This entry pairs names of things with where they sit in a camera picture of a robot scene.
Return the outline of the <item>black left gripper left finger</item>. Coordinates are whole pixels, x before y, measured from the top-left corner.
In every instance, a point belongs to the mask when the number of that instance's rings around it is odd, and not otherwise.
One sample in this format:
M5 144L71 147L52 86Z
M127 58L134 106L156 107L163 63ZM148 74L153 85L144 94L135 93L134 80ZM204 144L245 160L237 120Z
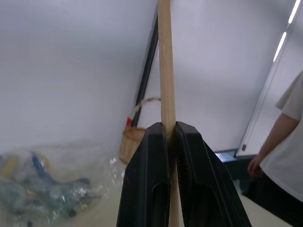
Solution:
M166 227L169 224L170 174L167 143L160 122L150 126L126 167L118 227Z

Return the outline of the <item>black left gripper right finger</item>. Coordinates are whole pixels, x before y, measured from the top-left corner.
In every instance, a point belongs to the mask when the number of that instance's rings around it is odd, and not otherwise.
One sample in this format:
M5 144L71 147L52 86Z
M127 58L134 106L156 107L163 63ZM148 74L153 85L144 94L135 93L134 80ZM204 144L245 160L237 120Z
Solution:
M177 122L180 202L186 227L250 227L228 169L191 125Z

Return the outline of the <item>person's bare hand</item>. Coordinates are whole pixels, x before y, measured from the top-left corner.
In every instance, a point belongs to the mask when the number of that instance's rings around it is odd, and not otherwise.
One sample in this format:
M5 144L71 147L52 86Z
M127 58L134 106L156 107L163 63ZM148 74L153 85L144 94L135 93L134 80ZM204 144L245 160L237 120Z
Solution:
M260 168L260 163L262 158L260 156L255 156L248 165L248 173L252 178L257 178L262 176L262 169Z

